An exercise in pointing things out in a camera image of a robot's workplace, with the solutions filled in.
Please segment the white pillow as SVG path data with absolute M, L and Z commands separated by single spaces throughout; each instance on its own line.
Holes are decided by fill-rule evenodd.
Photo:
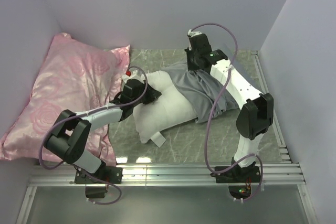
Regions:
M 177 90 L 165 71 L 147 75 L 149 85 L 161 96 L 149 104 L 139 104 L 133 109 L 135 129 L 140 142 L 153 141 L 161 147 L 166 139 L 162 131 L 197 118 L 192 104 Z

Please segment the grey pillowcase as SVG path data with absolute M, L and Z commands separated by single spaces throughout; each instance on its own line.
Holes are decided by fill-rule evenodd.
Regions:
M 254 88 L 261 89 L 237 59 L 233 65 Z M 178 92 L 187 99 L 195 110 L 195 122 L 207 121 L 213 103 L 223 85 L 204 71 L 188 71 L 186 60 L 173 63 L 162 70 L 167 72 Z M 228 91 L 224 91 L 217 103 L 214 116 L 217 117 L 226 111 L 235 109 L 238 109 L 237 102 Z

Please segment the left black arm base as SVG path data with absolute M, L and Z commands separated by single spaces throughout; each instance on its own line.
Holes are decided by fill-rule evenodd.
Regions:
M 82 168 L 76 169 L 75 184 L 85 185 L 85 196 L 88 200 L 104 199 L 108 194 L 111 184 L 121 184 L 123 168 L 101 165 L 98 170 L 91 174 Z

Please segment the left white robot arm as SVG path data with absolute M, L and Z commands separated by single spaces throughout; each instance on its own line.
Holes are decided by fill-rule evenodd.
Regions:
M 106 176 L 106 163 L 86 150 L 89 134 L 98 128 L 125 120 L 137 105 L 152 103 L 161 95 L 146 80 L 129 79 L 122 91 L 104 106 L 80 113 L 62 111 L 40 147 L 40 164 L 46 169 L 55 168 L 43 164 L 42 151 L 45 148 L 62 162 L 87 172 L 87 177 L 93 183 L 102 182 Z

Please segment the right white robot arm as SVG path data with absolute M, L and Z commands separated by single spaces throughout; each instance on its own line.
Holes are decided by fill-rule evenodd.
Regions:
M 270 93 L 255 88 L 233 66 L 233 60 L 220 49 L 213 50 L 207 36 L 200 31 L 189 31 L 187 68 L 202 70 L 223 85 L 220 93 L 228 91 L 240 109 L 236 127 L 240 134 L 232 165 L 224 170 L 212 171 L 220 175 L 230 173 L 237 182 L 243 182 L 253 171 L 259 143 L 273 124 L 274 99 Z

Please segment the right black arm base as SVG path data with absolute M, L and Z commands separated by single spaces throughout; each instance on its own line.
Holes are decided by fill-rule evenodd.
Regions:
M 245 202 L 261 190 L 263 183 L 263 168 L 259 168 L 255 162 L 248 167 L 239 165 L 224 173 L 211 173 L 217 184 L 232 184 L 228 186 L 230 195 L 234 200 Z

